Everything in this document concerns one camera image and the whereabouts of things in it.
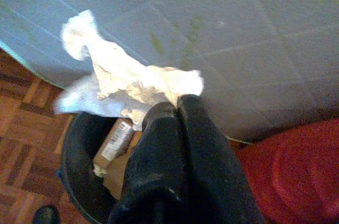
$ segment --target red object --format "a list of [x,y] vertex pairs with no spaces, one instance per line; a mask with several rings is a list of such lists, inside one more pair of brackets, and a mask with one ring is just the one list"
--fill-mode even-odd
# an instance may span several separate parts
[[283,132],[237,156],[265,217],[288,224],[339,220],[339,119]]

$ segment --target wooden floor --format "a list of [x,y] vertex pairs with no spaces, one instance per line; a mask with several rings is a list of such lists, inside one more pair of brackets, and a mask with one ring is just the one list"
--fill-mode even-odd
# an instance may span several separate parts
[[56,176],[73,116],[54,115],[61,89],[35,77],[0,50],[0,223],[30,224],[53,204],[61,223],[88,223]]

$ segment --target black shoe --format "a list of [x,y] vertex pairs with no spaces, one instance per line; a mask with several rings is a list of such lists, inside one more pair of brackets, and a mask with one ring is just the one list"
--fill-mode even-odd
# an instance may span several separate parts
[[40,207],[34,214],[32,224],[60,224],[57,208],[53,205]]

